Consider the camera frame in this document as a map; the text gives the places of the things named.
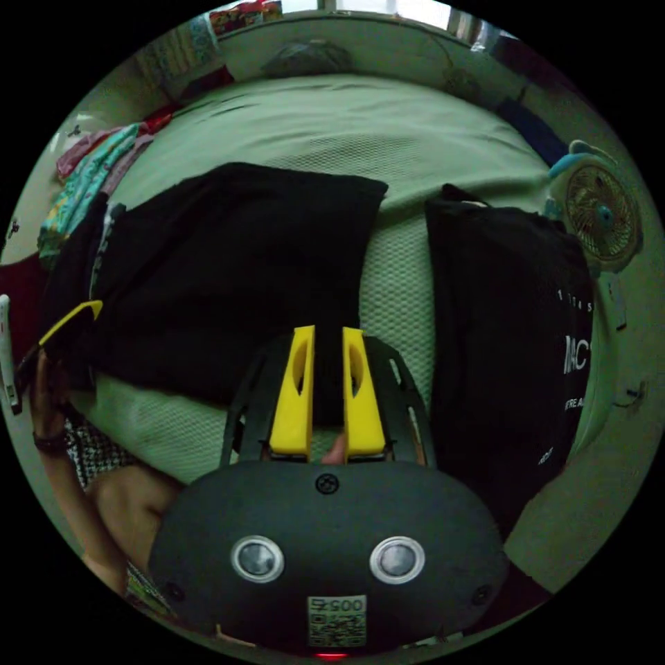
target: blue object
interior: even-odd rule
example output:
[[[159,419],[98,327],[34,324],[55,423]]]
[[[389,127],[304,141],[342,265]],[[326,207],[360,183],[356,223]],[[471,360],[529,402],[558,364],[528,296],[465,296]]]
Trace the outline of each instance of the blue object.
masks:
[[[548,165],[554,166],[568,154],[568,146],[543,120],[513,99],[497,108],[497,115],[510,123]]]
[[[596,219],[604,231],[614,226],[614,213],[607,206],[596,206]]]
[[[554,180],[557,176],[561,175],[564,171],[569,169],[573,164],[577,163],[581,159],[588,157],[588,153],[583,152],[581,154],[567,154],[565,157],[562,157],[552,168],[549,170],[549,177],[551,180]]]

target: colorful clothing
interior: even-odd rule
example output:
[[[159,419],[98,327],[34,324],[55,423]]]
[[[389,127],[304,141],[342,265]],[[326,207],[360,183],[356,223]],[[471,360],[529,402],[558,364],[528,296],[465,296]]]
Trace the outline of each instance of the colorful clothing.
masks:
[[[93,198],[99,192],[110,195],[138,155],[151,142],[153,137],[145,133],[147,130],[145,123],[111,130],[96,148],[81,155],[83,150],[89,149],[91,143],[87,136],[63,156],[70,158],[61,159],[63,172],[75,160],[78,160],[78,165],[71,171],[39,232],[39,260],[47,270],[53,269],[62,245],[85,218]]]

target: hand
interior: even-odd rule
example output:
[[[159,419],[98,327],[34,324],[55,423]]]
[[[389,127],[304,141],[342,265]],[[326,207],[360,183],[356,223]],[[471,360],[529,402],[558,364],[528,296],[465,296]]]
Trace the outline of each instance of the hand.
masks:
[[[67,401],[67,375],[62,365],[53,365],[42,350],[39,352],[37,372],[30,386],[30,413],[33,430],[42,438],[61,434],[64,414],[58,409]]]

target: sticker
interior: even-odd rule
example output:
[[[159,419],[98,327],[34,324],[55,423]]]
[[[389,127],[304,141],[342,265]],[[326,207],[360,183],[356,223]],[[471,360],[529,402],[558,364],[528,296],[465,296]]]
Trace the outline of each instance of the sticker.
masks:
[[[347,648],[367,642],[367,596],[309,596],[309,644]]]

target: pillow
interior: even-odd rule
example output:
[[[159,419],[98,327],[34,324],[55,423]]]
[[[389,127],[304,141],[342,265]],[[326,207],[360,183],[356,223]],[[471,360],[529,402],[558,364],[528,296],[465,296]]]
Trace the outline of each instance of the pillow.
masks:
[[[268,78],[341,74],[351,71],[350,53],[323,39],[282,46],[261,69]]]

